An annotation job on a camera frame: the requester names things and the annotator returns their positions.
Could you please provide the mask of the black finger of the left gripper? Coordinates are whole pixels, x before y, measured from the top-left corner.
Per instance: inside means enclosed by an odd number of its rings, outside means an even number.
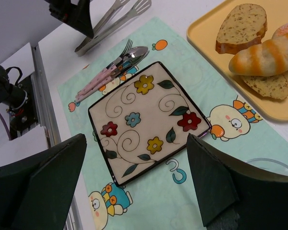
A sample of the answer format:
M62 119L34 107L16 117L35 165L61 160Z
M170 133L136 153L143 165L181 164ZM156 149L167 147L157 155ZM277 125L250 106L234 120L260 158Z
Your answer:
M52 17L85 36L94 38L89 0L79 0L77 4L70 0L49 0L49 11Z

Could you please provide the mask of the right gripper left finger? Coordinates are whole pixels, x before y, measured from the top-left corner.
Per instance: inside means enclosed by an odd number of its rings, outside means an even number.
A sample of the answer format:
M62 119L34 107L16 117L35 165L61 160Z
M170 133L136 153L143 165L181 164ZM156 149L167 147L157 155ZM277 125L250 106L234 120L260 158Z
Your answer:
M43 152L0 167L0 230L64 228L87 142L77 134Z

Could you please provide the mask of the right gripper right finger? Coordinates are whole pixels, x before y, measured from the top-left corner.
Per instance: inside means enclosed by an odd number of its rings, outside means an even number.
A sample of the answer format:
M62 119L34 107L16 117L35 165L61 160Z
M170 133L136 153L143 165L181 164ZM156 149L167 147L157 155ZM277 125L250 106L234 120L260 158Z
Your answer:
M186 149L205 228L288 230L288 176L254 167L192 134Z

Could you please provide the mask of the metal serving tongs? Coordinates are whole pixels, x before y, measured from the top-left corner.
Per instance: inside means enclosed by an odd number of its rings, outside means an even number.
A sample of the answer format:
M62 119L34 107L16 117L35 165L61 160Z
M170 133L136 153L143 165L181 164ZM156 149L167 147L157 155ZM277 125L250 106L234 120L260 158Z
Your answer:
M115 32L121 26L123 26L130 19L140 16L146 10L148 10L151 5L151 0L138 0L132 8L121 18L107 27L105 30L101 32L101 29L108 23L108 21L118 12L121 8L123 8L129 0L116 0L111 8L106 12L106 14L102 17L102 19L96 24L93 28L94 38L86 37L80 45L74 50L74 52L79 56L83 56L88 50L93 48L95 45L100 43L104 38Z

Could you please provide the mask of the large seeded bread slice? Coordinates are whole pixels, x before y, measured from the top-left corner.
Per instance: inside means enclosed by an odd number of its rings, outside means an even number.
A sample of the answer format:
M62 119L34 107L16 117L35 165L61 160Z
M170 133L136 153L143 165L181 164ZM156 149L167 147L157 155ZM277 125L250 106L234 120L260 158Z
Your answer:
M216 37L215 50L219 54L236 54L260 44L267 31L267 14L257 4L237 5L227 15Z

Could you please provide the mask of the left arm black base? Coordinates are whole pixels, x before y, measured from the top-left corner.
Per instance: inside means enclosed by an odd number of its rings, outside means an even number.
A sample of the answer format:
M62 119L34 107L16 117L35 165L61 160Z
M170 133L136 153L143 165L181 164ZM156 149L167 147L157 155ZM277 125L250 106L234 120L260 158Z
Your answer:
M23 72L19 67L9 67L6 71L10 72L12 69L16 69L19 73L18 78L13 84L17 89L24 91L25 94L21 96L22 102L19 103L18 107L9 107L7 109L11 140L24 135L40 123L33 86L33 76L29 75L23 78Z

